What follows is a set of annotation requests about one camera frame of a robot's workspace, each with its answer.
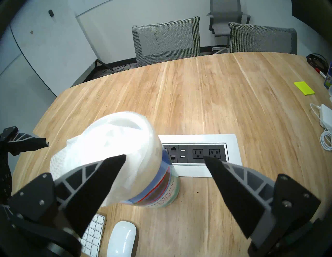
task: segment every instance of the electrical outlet panel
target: electrical outlet panel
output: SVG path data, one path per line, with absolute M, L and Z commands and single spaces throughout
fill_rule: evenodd
M 242 165 L 234 134 L 159 135 L 175 171 L 184 177 L 212 177 L 204 156 Z

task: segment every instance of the power adapter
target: power adapter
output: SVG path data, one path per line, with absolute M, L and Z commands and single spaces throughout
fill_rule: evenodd
M 312 108 L 313 106 L 319 110 L 319 116 Z M 320 143 L 325 150 L 332 151 L 332 110 L 324 104 L 317 106 L 311 103 L 310 107 L 319 118 L 319 124 L 325 128 L 324 132 L 320 136 Z
M 332 110 L 326 105 L 322 104 L 319 109 L 319 124 L 330 131 L 332 131 Z

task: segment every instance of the computer mouse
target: computer mouse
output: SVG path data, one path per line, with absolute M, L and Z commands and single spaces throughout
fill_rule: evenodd
M 107 247 L 107 257 L 130 257 L 136 236 L 133 223 L 120 221 L 115 224 Z

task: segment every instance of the keyboard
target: keyboard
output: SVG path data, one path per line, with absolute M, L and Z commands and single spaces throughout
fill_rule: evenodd
M 105 223 L 106 216 L 95 214 L 82 238 L 78 239 L 82 245 L 82 253 L 98 257 Z

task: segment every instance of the office chair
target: office chair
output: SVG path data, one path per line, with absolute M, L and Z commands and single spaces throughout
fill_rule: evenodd
M 199 16 L 190 19 L 133 26 L 137 66 L 200 55 Z
M 278 52 L 297 54 L 295 29 L 229 23 L 231 53 Z
M 249 24 L 250 15 L 241 11 L 240 0 L 210 0 L 210 17 L 209 30 L 215 37 L 226 36 L 227 48 L 229 47 L 230 28 L 229 22 Z M 212 50 L 218 50 L 217 53 L 224 50 L 224 47 L 213 47 Z

